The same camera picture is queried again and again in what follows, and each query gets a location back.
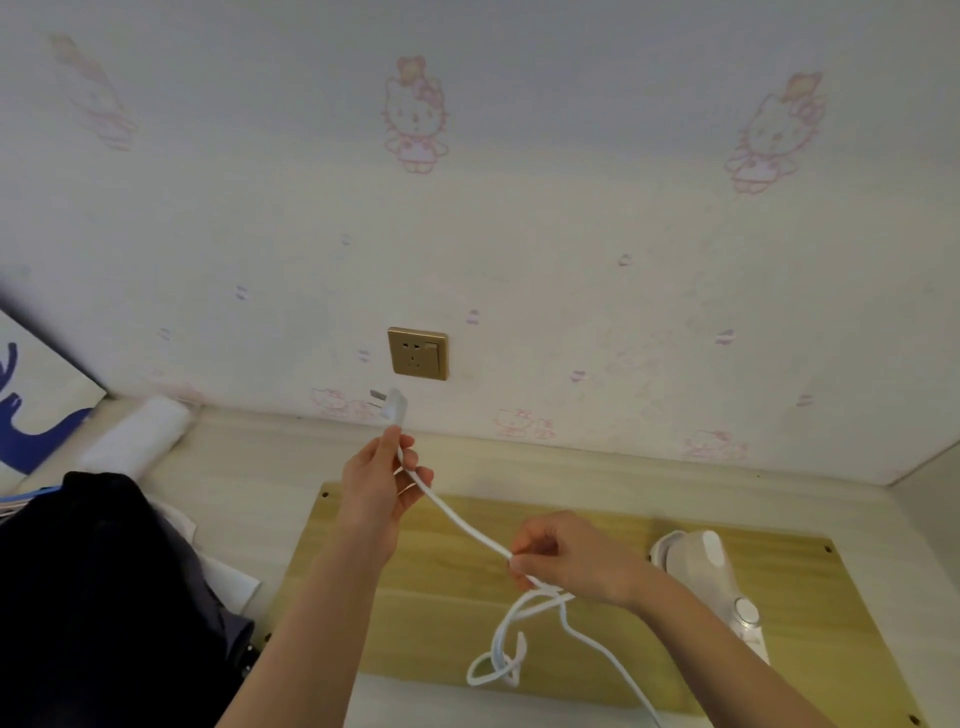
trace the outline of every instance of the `white appliance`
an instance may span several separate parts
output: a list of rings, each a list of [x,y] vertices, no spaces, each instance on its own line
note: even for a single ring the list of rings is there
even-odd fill
[[[767,665],[756,605],[736,585],[723,542],[714,531],[673,531],[650,549],[650,561],[696,594]]]

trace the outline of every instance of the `tangled cord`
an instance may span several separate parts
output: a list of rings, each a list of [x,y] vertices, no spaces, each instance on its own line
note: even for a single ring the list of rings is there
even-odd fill
[[[399,459],[399,462],[402,463],[402,448],[397,448],[396,456]],[[434,493],[433,490],[429,488],[426,483],[420,479],[420,476],[414,471],[406,470],[405,468],[403,470],[410,475],[423,493],[434,503],[436,503],[440,510],[442,510],[451,521],[460,526],[464,531],[466,531],[481,544],[492,548],[508,561],[511,559],[511,557],[513,557],[514,554],[512,554],[508,549],[504,548],[492,538],[481,533],[460,518],[457,512],[444,503],[440,496]],[[657,724],[657,728],[664,728],[663,723],[660,722],[660,716],[658,715],[657,711],[654,710],[653,705],[650,704],[647,696],[643,694],[643,691],[639,688],[636,682],[634,682],[634,678],[632,678],[630,673],[627,672],[626,668],[620,664],[620,661],[613,656],[613,653],[598,641],[592,640],[587,635],[577,632],[577,630],[570,626],[570,623],[566,619],[566,603],[573,599],[574,596],[570,592],[565,592],[559,587],[545,584],[535,576],[530,576],[528,574],[527,578],[530,580],[530,583],[536,587],[536,589],[523,594],[517,601],[514,602],[514,605],[507,611],[507,614],[504,615],[504,618],[497,626],[496,631],[493,632],[493,640],[490,645],[490,652],[485,652],[484,654],[480,655],[480,657],[473,661],[467,670],[467,683],[473,687],[476,687],[478,685],[486,685],[494,680],[503,680],[505,683],[507,683],[507,685],[510,685],[513,688],[518,686],[520,684],[520,668],[523,665],[523,659],[527,656],[527,640],[523,636],[522,632],[517,632],[516,654],[513,657],[510,657],[506,654],[506,652],[504,652],[503,646],[507,639],[507,630],[515,621],[521,621],[522,619],[527,619],[528,617],[537,615],[540,612],[546,612],[548,609],[560,607],[560,624],[563,626],[566,634],[576,638],[577,640],[580,640],[580,642],[584,644],[588,644],[590,647],[593,647],[593,649],[602,653],[604,657],[610,660],[612,665],[616,667],[617,671],[623,676],[623,679],[627,681],[627,685],[629,685],[631,690],[634,691],[636,697],[639,698],[640,702],[643,703],[644,707],[646,707],[646,709],[650,712],[650,716],[653,718],[654,723]],[[527,607],[526,609],[523,608],[527,602],[541,597],[546,598],[546,601],[536,604],[532,607]],[[476,676],[475,673],[477,668],[487,660],[490,660],[493,670],[485,675]]]

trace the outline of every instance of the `power outlet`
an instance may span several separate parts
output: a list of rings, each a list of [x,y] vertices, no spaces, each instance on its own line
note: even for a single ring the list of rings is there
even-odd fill
[[[390,358],[397,374],[446,380],[445,333],[392,327],[387,330],[387,339],[390,341]]]

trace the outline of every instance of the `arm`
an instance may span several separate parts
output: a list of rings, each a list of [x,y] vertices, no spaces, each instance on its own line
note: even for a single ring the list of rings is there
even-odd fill
[[[423,495],[394,476],[417,466],[414,439],[391,426],[344,466],[344,498],[324,549],[218,728],[339,728],[347,715],[380,572],[399,521]],[[424,482],[433,472],[417,468]]]
[[[689,589],[572,513],[527,521],[510,566],[634,612],[657,635],[715,728],[835,728]]]

